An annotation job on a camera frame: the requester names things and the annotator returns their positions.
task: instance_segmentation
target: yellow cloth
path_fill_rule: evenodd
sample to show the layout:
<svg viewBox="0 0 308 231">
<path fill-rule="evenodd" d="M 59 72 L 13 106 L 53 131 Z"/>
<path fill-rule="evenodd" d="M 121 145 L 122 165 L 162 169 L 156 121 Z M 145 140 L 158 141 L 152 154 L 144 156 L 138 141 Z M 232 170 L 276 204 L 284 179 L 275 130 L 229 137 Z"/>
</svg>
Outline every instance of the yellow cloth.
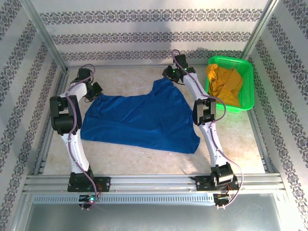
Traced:
<svg viewBox="0 0 308 231">
<path fill-rule="evenodd" d="M 210 64 L 207 66 L 206 74 L 210 95 L 220 98 L 227 105 L 241 107 L 238 95 L 243 79 L 236 69 L 227 70 L 217 64 Z"/>
</svg>

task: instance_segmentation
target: blue cloth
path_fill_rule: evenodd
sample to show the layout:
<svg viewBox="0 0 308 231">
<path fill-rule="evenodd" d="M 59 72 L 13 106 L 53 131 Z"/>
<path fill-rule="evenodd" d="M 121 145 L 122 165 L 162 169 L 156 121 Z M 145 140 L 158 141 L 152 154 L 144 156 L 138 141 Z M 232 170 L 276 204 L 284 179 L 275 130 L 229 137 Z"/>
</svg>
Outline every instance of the blue cloth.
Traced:
<svg viewBox="0 0 308 231">
<path fill-rule="evenodd" d="M 81 138 L 189 154 L 200 143 L 192 119 L 182 93 L 163 78 L 147 95 L 101 94 L 85 115 Z"/>
</svg>

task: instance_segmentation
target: patterned wallpaper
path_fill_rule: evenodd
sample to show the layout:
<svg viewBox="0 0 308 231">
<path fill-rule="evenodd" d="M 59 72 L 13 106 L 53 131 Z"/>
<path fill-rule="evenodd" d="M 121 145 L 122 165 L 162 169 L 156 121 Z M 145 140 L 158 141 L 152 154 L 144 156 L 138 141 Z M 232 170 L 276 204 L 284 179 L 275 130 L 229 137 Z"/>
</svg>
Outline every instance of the patterned wallpaper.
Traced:
<svg viewBox="0 0 308 231">
<path fill-rule="evenodd" d="M 0 231 L 8 230 L 47 121 L 60 69 L 18 0 L 0 0 Z"/>
<path fill-rule="evenodd" d="M 191 64 L 238 57 L 267 0 L 33 1 L 68 66 L 170 63 L 174 48 Z"/>
<path fill-rule="evenodd" d="M 269 157 L 308 230 L 308 0 L 282 0 L 256 44 L 259 128 Z"/>
</svg>

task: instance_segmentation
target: beige floor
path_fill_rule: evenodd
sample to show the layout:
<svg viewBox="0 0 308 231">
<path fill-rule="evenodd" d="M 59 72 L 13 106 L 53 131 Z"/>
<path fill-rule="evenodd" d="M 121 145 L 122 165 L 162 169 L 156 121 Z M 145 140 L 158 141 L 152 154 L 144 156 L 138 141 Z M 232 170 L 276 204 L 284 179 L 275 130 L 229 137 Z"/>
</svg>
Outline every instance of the beige floor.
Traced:
<svg viewBox="0 0 308 231">
<path fill-rule="evenodd" d="M 144 69 L 98 69 L 95 81 L 99 82 L 106 95 L 141 95 L 151 91 L 153 81 L 160 79 L 163 68 Z M 205 85 L 205 67 L 196 68 L 201 84 Z M 71 70 L 68 84 L 76 77 Z M 176 85 L 190 107 L 193 98 L 186 86 Z M 90 103 L 79 102 L 82 115 Z M 181 154 L 147 148 L 104 142 L 82 141 L 84 151 L 94 174 L 192 174 L 210 173 L 210 158 L 206 143 L 197 126 L 196 134 L 201 137 L 195 154 Z M 224 153 L 242 168 L 244 173 L 264 173 L 256 141 L 246 112 L 227 113 L 217 123 L 217 131 Z M 70 161 L 61 137 L 54 133 L 44 169 L 44 175 L 70 174 Z"/>
</svg>

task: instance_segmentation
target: green plastic basket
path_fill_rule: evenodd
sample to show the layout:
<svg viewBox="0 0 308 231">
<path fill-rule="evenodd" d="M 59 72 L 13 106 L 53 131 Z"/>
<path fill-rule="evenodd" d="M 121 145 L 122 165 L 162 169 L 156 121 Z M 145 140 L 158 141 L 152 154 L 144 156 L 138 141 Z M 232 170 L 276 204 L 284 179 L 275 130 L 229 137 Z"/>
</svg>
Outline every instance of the green plastic basket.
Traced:
<svg viewBox="0 0 308 231">
<path fill-rule="evenodd" d="M 213 56 L 208 60 L 208 64 L 218 64 L 226 69 L 235 68 L 243 78 L 243 86 L 239 93 L 240 104 L 242 107 L 236 107 L 231 105 L 227 106 L 228 112 L 239 113 L 241 111 L 250 110 L 255 104 L 254 95 L 254 69 L 252 65 L 243 59 L 236 59 L 226 56 Z M 205 90 L 208 92 L 209 80 L 206 78 Z M 224 110 L 223 105 L 216 104 L 216 108 Z"/>
</svg>

